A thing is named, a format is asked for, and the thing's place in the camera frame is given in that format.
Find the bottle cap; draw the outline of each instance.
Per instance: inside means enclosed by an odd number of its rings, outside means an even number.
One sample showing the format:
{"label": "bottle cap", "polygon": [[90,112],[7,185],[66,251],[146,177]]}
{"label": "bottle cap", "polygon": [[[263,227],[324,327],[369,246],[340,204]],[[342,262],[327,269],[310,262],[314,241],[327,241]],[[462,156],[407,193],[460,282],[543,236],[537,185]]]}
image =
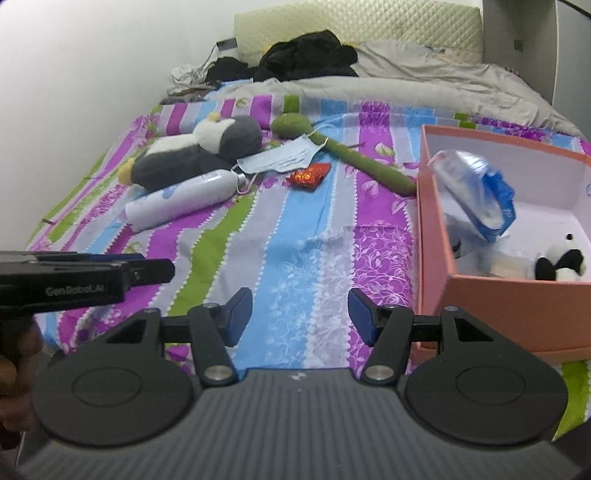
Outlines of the bottle cap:
{"label": "bottle cap", "polygon": [[249,180],[246,178],[246,175],[243,173],[237,173],[236,176],[238,177],[238,191],[243,191],[246,187],[248,187]]}

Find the headboard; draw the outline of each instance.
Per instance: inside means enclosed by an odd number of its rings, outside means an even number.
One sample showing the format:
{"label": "headboard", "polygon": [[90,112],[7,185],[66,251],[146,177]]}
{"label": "headboard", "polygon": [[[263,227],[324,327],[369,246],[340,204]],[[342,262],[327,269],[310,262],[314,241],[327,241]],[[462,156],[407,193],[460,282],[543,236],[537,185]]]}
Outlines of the headboard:
{"label": "headboard", "polygon": [[477,7],[434,0],[315,0],[263,8],[234,17],[241,60],[258,64],[279,41],[329,29],[343,43],[397,38],[444,47],[470,63],[482,61]]}

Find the blue stripe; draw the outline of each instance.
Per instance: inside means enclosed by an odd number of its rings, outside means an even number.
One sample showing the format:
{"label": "blue stripe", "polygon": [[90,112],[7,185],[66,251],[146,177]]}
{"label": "blue stripe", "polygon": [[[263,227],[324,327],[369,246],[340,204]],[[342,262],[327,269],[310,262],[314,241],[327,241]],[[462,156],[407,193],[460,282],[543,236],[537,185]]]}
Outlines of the blue stripe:
{"label": "blue stripe", "polygon": [[415,162],[421,161],[421,137],[423,135],[421,127],[423,125],[435,125],[436,123],[437,119],[434,116],[411,115],[406,118],[408,139],[410,140],[410,151],[413,154]]}
{"label": "blue stripe", "polygon": [[[322,100],[320,117],[332,117],[336,108],[342,107]],[[334,125],[336,129],[320,129],[342,140],[343,116],[322,123]],[[256,367],[303,367],[321,269],[319,235],[328,225],[338,162],[326,153],[319,153],[314,160],[334,166],[313,193],[290,190],[285,199],[283,214],[267,246],[252,316],[233,357],[240,372]]]}
{"label": "blue stripe", "polygon": [[[144,190],[139,190],[133,197],[129,199],[131,202],[141,196],[145,195]],[[99,236],[93,241],[84,252],[89,254],[102,254],[105,253],[113,239],[119,234],[123,226],[127,223],[124,215],[118,215],[115,219],[105,228]]]}
{"label": "blue stripe", "polygon": [[552,145],[555,147],[573,149],[573,138],[564,134],[552,134]]}
{"label": "blue stripe", "polygon": [[327,120],[334,120],[335,117],[340,117],[349,112],[347,102],[343,100],[320,100],[320,115],[319,122],[326,122]]}
{"label": "blue stripe", "polygon": [[57,313],[48,312],[39,314],[45,318],[45,330],[43,334],[44,343],[51,349],[58,348],[60,344],[60,336],[57,333]]}
{"label": "blue stripe", "polygon": [[205,117],[207,117],[210,113],[216,111],[216,108],[217,108],[217,102],[215,100],[203,102],[201,104],[201,108],[199,109],[199,111],[197,112],[197,115],[195,116],[193,126],[197,125],[201,120],[205,119]]}

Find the surgical face mask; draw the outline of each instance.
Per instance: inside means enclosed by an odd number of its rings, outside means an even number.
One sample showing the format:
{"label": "surgical face mask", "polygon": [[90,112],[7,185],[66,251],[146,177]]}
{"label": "surgical face mask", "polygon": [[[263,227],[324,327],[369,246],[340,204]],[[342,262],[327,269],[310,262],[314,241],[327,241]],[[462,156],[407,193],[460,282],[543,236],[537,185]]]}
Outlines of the surgical face mask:
{"label": "surgical face mask", "polygon": [[270,170],[285,173],[309,167],[314,155],[324,145],[326,142],[316,145],[308,135],[302,135],[280,147],[239,158],[237,163],[244,173],[262,173]]}

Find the white bottle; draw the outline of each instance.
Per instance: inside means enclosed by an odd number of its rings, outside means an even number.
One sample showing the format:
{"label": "white bottle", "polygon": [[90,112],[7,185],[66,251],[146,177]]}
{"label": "white bottle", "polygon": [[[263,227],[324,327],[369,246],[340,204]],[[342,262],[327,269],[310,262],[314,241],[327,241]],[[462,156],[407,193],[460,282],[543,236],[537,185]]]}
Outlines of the white bottle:
{"label": "white bottle", "polygon": [[125,216],[131,230],[138,233],[224,202],[247,184],[242,173],[214,170],[129,202]]}

